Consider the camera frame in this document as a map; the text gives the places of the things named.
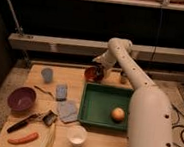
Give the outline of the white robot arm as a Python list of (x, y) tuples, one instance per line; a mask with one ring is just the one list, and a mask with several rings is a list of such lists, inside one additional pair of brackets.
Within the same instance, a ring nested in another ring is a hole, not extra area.
[(113, 37), (107, 46), (94, 61), (106, 71), (119, 63), (134, 89), (129, 104), (128, 147), (173, 147), (169, 97), (130, 56), (130, 40)]

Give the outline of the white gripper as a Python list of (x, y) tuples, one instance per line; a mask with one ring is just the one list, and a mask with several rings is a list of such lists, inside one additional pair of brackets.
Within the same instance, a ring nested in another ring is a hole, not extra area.
[(111, 54), (103, 53), (101, 56), (92, 59), (93, 62), (97, 62), (103, 67), (104, 76), (107, 78), (111, 74), (111, 69), (113, 67), (113, 57)]

